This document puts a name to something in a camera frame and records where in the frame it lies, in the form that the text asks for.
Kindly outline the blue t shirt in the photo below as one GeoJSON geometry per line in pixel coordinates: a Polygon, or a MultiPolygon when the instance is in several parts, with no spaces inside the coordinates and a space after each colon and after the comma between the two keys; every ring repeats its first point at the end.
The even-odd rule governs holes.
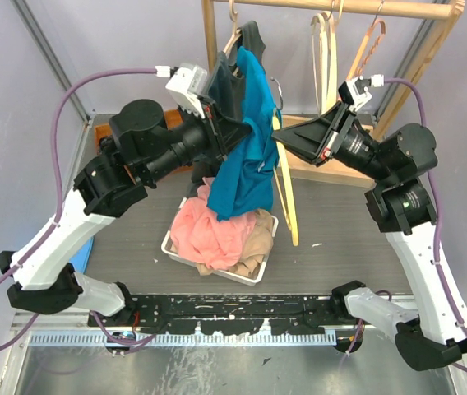
{"type": "Polygon", "coordinates": [[[256,209],[271,210],[274,204],[273,169],[279,163],[272,139],[273,118],[280,115],[259,60],[244,47],[238,50],[237,64],[246,78],[241,103],[243,124],[250,133],[228,154],[220,166],[207,206],[219,221],[256,209]]]}

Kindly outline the wooden hanger blue shirt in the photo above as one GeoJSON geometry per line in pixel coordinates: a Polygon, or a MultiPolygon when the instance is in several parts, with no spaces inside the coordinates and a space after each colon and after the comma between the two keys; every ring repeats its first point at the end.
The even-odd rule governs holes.
{"type": "MultiPolygon", "coordinates": [[[[278,94],[279,94],[279,105],[274,108],[273,118],[272,118],[272,129],[273,131],[278,131],[282,128],[282,122],[280,120],[280,111],[283,109],[283,95],[280,83],[274,78],[271,77],[270,80],[275,83],[278,94]]],[[[279,165],[281,168],[281,176],[278,175],[277,168],[274,168],[274,178],[276,182],[276,187],[280,197],[280,204],[284,214],[284,219],[288,226],[292,245],[298,247],[299,237],[298,237],[298,221],[297,213],[294,201],[294,189],[292,185],[292,179],[290,176],[289,162],[286,155],[286,150],[284,145],[281,142],[276,143],[277,152],[279,156],[279,165]]]]}

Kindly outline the pink t shirt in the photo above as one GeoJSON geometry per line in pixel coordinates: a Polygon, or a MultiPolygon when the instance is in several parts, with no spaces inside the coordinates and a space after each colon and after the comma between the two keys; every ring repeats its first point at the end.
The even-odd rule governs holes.
{"type": "Polygon", "coordinates": [[[208,206],[215,179],[204,178],[197,195],[185,201],[173,219],[170,239],[177,254],[213,270],[227,270],[237,264],[257,219],[249,211],[228,220],[218,220],[208,206]]]}

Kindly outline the wooden hanger with metal hook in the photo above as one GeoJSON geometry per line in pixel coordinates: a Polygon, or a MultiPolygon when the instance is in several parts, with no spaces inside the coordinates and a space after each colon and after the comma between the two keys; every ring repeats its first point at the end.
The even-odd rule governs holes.
{"type": "Polygon", "coordinates": [[[354,60],[347,73],[346,80],[363,74],[364,68],[368,65],[371,57],[386,36],[386,22],[379,17],[379,12],[382,10],[384,4],[385,2],[381,1],[378,6],[375,17],[363,36],[354,56],[354,60]]]}

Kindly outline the beige t shirt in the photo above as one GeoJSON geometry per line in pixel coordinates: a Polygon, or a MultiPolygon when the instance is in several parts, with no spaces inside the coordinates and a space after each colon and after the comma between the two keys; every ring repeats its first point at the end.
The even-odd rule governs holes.
{"type": "Polygon", "coordinates": [[[191,260],[202,276],[226,271],[252,277],[273,247],[272,230],[273,218],[264,209],[224,221],[201,218],[191,260]]]}

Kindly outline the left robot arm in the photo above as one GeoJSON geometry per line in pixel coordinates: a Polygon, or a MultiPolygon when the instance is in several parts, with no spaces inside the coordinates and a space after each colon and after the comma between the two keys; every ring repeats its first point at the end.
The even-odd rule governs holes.
{"type": "Polygon", "coordinates": [[[136,304],[121,282],[97,281],[77,272],[71,258],[104,227],[147,197],[158,181],[196,161],[219,162],[251,132],[205,100],[202,116],[186,114],[168,129],[159,103],[134,100],[109,120],[111,136],[75,177],[46,229],[17,252],[0,253],[0,268],[12,268],[11,307],[36,314],[68,308],[94,311],[117,326],[128,325],[136,304]]]}

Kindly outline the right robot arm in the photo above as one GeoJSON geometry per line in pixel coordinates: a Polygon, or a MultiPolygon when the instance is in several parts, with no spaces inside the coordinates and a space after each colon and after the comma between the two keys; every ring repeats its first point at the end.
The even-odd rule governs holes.
{"type": "Polygon", "coordinates": [[[309,165],[335,159],[374,181],[366,206],[400,260],[416,303],[404,309],[360,281],[331,292],[331,314],[348,324],[361,319],[394,343],[416,371],[453,365],[467,354],[467,307],[445,256],[434,245],[438,216],[420,176],[437,165],[436,140],[418,123],[409,123],[378,142],[349,106],[340,102],[320,118],[282,128],[272,137],[309,165]]]}

